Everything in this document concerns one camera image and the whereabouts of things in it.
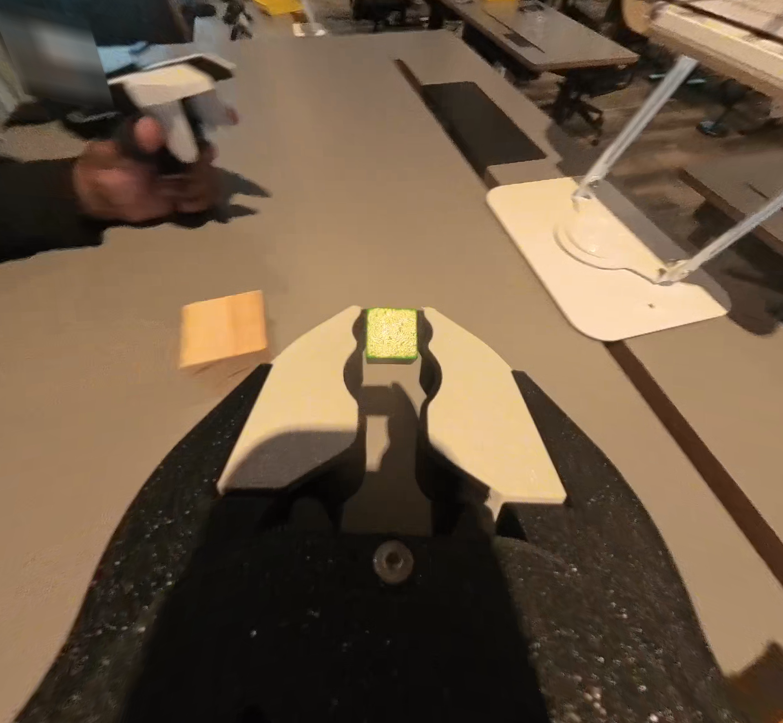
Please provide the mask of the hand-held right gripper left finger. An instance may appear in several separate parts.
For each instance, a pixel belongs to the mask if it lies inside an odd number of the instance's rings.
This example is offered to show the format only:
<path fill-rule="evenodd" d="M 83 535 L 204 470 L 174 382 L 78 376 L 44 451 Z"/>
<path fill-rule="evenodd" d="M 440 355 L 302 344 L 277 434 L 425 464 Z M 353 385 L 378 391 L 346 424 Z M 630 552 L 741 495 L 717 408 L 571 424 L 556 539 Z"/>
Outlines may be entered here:
<path fill-rule="evenodd" d="M 358 434 L 345 384 L 361 309 L 349 306 L 298 337 L 273 360 L 217 482 L 220 494 L 277 492 L 301 483 Z"/>

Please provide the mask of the medium wooden cube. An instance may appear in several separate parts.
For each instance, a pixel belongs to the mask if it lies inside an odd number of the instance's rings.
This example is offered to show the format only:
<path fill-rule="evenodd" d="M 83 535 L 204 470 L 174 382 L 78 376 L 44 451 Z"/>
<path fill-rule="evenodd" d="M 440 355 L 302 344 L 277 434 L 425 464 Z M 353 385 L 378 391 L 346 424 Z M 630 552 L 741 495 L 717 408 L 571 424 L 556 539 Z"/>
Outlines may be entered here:
<path fill-rule="evenodd" d="M 201 300 L 181 308 L 181 369 L 265 356 L 268 349 L 265 298 L 260 290 Z"/>

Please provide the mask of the grey background table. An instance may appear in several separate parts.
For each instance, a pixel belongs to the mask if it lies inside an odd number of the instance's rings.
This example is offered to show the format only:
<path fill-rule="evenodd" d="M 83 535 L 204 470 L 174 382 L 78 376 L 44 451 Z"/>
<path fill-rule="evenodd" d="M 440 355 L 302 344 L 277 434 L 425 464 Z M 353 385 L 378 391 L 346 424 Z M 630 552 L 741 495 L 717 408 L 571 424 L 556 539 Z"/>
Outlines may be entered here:
<path fill-rule="evenodd" d="M 637 53 L 537 0 L 431 0 L 534 73 L 628 68 Z"/>

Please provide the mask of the green cube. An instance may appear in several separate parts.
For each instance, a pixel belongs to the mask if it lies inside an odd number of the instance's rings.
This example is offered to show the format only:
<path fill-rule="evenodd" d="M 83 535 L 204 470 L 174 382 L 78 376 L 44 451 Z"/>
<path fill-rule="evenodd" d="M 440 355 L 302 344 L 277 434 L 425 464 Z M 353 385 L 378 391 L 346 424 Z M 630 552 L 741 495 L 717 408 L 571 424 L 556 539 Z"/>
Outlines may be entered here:
<path fill-rule="evenodd" d="M 418 311 L 371 307 L 365 310 L 365 359 L 368 364 L 411 364 L 419 355 Z"/>

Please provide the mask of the person's left hand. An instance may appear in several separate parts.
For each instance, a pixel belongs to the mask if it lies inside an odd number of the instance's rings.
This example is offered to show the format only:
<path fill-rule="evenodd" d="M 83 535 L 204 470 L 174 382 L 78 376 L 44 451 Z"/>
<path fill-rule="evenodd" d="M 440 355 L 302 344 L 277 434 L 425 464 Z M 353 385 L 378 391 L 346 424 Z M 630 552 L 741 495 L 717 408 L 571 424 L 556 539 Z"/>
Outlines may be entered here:
<path fill-rule="evenodd" d="M 88 141 L 73 165 L 73 188 L 83 212 L 110 223 L 142 225 L 177 214 L 201 214 L 219 198 L 215 149 L 202 145 L 200 156 L 180 174 L 160 174 L 116 139 Z"/>

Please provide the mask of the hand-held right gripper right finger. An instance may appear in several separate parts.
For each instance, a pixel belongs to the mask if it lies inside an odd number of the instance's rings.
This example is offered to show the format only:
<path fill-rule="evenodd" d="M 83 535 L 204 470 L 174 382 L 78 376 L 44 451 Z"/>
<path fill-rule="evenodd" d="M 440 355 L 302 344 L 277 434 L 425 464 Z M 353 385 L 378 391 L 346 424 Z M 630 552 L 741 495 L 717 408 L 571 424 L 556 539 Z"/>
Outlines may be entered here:
<path fill-rule="evenodd" d="M 562 505 L 566 491 L 506 361 L 433 307 L 427 352 L 437 366 L 427 405 L 433 449 L 475 485 L 485 505 Z"/>

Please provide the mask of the person's left forearm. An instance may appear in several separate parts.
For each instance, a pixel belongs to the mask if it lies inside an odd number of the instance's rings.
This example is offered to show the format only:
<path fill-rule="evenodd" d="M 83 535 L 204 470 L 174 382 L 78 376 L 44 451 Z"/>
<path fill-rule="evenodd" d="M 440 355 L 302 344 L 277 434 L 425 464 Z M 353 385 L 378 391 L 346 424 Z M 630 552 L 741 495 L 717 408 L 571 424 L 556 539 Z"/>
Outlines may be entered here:
<path fill-rule="evenodd" d="M 1 262 L 38 253 L 98 247 L 106 226 L 82 209 L 76 158 L 1 159 Z"/>

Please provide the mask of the black table mat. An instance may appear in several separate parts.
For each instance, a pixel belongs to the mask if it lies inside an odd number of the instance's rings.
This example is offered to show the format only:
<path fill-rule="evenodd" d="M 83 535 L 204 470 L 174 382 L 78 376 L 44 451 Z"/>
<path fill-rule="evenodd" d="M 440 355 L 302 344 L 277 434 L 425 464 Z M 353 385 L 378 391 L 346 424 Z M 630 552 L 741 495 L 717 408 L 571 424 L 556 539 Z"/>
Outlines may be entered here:
<path fill-rule="evenodd" d="M 476 174 L 484 175 L 491 167 L 546 159 L 544 151 L 475 82 L 425 84 L 420 92 Z"/>

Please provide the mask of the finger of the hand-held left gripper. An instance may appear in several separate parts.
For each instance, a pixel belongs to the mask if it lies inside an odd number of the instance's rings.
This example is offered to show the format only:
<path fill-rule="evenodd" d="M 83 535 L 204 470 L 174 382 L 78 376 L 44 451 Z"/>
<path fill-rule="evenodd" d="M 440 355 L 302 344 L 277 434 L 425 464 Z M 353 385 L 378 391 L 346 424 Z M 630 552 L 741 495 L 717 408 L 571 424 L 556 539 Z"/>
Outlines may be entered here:
<path fill-rule="evenodd" d="M 181 163 L 194 163 L 200 154 L 197 116 L 187 102 L 212 92 L 212 77 L 191 64 L 160 66 L 109 81 L 115 99 L 124 95 L 143 116 L 161 125 L 166 149 Z"/>
<path fill-rule="evenodd" d="M 237 121 L 232 105 L 219 86 L 233 79 L 234 65 L 217 55 L 191 54 L 181 57 L 178 64 L 190 75 L 181 100 L 195 113 L 206 128 L 224 128 Z"/>

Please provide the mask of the white desk lamp stand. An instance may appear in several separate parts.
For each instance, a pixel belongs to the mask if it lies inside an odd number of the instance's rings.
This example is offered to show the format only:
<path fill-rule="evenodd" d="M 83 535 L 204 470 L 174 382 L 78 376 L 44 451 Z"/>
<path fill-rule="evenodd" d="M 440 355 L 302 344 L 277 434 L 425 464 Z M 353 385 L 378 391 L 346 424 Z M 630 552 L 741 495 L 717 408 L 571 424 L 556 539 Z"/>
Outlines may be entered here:
<path fill-rule="evenodd" d="M 781 209 L 781 190 L 696 254 L 661 259 L 630 223 L 602 202 L 597 189 L 698 63 L 719 62 L 781 88 L 781 52 L 751 37 L 761 27 L 748 17 L 719 15 L 717 6 L 747 1 L 687 0 L 658 4 L 651 27 L 686 48 L 586 175 L 502 185 L 486 203 L 528 266 L 572 327 L 584 336 L 617 342 L 723 317 L 729 301 L 704 279 L 693 278 L 710 260 Z"/>

